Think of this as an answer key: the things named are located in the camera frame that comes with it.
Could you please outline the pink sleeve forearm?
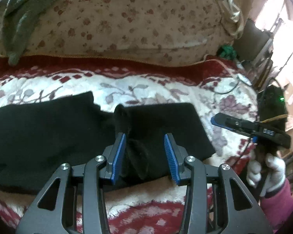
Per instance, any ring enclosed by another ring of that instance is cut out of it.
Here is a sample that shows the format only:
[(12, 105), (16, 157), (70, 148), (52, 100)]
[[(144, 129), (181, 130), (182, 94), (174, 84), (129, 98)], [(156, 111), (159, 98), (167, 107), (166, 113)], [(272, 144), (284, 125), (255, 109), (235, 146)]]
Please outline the pink sleeve forearm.
[(276, 233), (293, 213), (293, 197), (288, 179), (285, 179), (280, 189), (260, 198), (260, 207)]

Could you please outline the white gloved right hand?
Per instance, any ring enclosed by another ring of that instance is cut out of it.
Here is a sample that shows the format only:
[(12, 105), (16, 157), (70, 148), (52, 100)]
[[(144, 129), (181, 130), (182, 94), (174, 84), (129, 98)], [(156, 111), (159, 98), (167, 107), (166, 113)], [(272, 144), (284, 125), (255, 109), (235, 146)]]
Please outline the white gloved right hand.
[(285, 184), (285, 162), (270, 153), (264, 156), (264, 162), (252, 153), (251, 160), (247, 165), (247, 183), (259, 191), (259, 197), (263, 198), (277, 193)]

